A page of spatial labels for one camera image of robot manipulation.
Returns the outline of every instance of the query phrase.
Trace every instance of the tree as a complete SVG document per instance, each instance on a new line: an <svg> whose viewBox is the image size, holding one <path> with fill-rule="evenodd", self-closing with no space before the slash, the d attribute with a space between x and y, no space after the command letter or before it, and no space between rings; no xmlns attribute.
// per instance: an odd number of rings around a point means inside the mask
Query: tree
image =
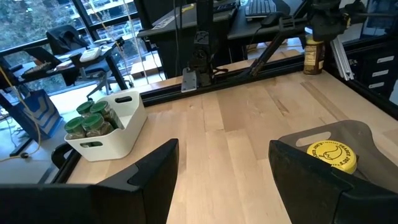
<svg viewBox="0 0 398 224"><path fill-rule="evenodd" d="M65 5L59 5L57 0L34 1L0 1L0 50L26 44L45 38L45 32L51 28L71 24L71 18ZM32 58L25 52L6 56L11 65L31 62ZM27 86L33 90L44 89L47 93L57 91L65 86L62 76L30 82Z"/></svg>

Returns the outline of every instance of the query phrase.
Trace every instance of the bottle cap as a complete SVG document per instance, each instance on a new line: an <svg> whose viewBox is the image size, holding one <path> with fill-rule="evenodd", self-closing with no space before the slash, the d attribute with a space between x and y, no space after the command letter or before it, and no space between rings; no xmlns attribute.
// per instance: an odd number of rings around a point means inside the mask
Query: bottle cap
<svg viewBox="0 0 398 224"><path fill-rule="evenodd" d="M83 120L84 119L82 117L73 118L70 121L68 121L63 128L69 134L83 132L84 130L83 127L81 126Z"/></svg>
<svg viewBox="0 0 398 224"><path fill-rule="evenodd" d="M85 118L83 121L83 128L87 131L98 129L104 123L104 118L99 113L95 113Z"/></svg>
<svg viewBox="0 0 398 224"><path fill-rule="evenodd" d="M107 111L109 103L107 101L101 101L98 103L95 103L91 108L90 112L91 113L100 113L100 114L105 114Z"/></svg>
<svg viewBox="0 0 398 224"><path fill-rule="evenodd" d="M90 108L91 108L91 106L93 106L93 104L94 104L94 102L92 102L91 100L82 103L80 106L78 106L78 107L76 108L77 113L79 113L79 114L85 114L85 113L90 112Z"/></svg>
<svg viewBox="0 0 398 224"><path fill-rule="evenodd" d="M307 154L349 174L353 174L356 170L354 151L338 141L325 140L315 142L308 147Z"/></svg>

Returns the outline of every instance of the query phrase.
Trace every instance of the glass jar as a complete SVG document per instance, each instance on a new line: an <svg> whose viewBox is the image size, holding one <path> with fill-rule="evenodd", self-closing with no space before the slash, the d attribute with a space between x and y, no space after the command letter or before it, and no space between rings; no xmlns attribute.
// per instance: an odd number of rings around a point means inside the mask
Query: glass jar
<svg viewBox="0 0 398 224"><path fill-rule="evenodd" d="M76 108L77 113L79 113L83 118L87 118L91 115L90 108L93 106L93 101L87 101L82 103L80 106Z"/></svg>
<svg viewBox="0 0 398 224"><path fill-rule="evenodd" d="M86 136L98 137L111 133L114 128L112 125L105 121L102 115L95 113L85 118L82 123L84 130L86 130Z"/></svg>
<svg viewBox="0 0 398 224"><path fill-rule="evenodd" d="M120 128L124 129L122 122L120 121L118 115L116 114L115 110L111 108L107 101L101 101L95 103L90 108L90 113L100 113L105 121L109 122L114 129Z"/></svg>
<svg viewBox="0 0 398 224"><path fill-rule="evenodd" d="M81 139L86 137L86 131L81 125L83 123L82 117L73 118L68 121L63 127L67 132L67 140Z"/></svg>

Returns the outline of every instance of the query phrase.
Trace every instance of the metal bracket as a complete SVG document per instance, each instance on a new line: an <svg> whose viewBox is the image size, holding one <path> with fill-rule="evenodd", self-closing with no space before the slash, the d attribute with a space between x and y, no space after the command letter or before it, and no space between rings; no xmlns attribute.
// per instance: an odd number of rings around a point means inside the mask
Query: metal bracket
<svg viewBox="0 0 398 224"><path fill-rule="evenodd" d="M197 73L194 70L189 70L189 68L184 68L182 70L182 83L181 92L186 93L189 91L195 91L197 89Z"/></svg>
<svg viewBox="0 0 398 224"><path fill-rule="evenodd" d="M351 71L346 52L344 50L343 44L339 39L339 36L340 35L338 35L336 39L330 42L330 47L333 51L333 55L335 56L336 65L340 76L346 81L353 80L354 73L353 71Z"/></svg>

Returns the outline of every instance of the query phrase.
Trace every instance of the computer keyboard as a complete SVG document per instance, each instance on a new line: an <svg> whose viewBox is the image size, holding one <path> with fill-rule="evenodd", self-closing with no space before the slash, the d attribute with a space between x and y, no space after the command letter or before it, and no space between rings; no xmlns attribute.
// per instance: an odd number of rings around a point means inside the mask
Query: computer keyboard
<svg viewBox="0 0 398 224"><path fill-rule="evenodd" d="M213 13L232 10L232 9L236 8L236 5L237 5L236 2L231 2L231 3L227 3L227 4L222 4L220 6L215 6L215 7L213 7Z"/></svg>
<svg viewBox="0 0 398 224"><path fill-rule="evenodd" d="M276 5L271 0L249 0L249 5L245 8L245 15L248 19L262 18L276 11Z"/></svg>

